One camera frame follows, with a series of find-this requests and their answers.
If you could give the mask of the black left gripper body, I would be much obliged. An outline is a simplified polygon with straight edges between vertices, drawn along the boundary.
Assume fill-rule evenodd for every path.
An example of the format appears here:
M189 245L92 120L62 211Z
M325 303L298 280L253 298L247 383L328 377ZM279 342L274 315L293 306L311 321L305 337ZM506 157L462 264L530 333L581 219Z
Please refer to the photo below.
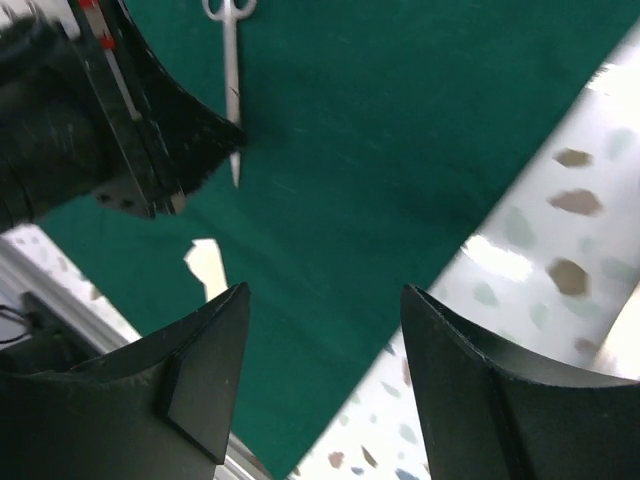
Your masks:
M142 84L109 14L12 14L1 29L1 217L37 220L93 196L152 218L185 206Z

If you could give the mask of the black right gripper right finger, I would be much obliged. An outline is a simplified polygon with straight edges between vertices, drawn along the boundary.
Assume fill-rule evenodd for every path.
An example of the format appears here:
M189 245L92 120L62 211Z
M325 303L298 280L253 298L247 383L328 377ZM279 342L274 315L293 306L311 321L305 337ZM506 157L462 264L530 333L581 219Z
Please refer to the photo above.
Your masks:
M635 479L639 385L532 352L422 289L401 326L435 479Z

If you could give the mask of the steel surgical scissors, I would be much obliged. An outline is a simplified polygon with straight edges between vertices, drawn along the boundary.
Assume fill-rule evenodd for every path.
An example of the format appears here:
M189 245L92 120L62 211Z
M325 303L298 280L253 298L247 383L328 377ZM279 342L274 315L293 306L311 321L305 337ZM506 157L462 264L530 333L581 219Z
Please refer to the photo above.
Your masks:
M236 126L241 125L237 24L254 12L257 3L257 0L249 0L244 6L238 7L235 1L223 0L219 8L213 11L210 1L201 1L206 16L222 24L226 114Z

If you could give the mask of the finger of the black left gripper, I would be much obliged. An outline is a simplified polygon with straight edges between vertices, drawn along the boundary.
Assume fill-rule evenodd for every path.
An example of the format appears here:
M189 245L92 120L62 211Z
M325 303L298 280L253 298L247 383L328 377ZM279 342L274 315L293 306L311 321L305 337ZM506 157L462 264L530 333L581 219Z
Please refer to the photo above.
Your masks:
M79 24L105 60L89 65L115 142L113 179L95 197L103 206L153 218L175 215L223 161L244 132L186 91L158 61L122 1L82 1Z

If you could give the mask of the white bow-shaped gauze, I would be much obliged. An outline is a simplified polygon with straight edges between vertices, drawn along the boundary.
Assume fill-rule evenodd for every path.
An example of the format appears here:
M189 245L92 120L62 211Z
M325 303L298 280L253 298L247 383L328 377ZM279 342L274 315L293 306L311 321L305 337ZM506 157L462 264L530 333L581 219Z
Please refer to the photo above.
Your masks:
M221 250L215 239L194 239L184 256L184 262L202 284L207 301L228 288Z

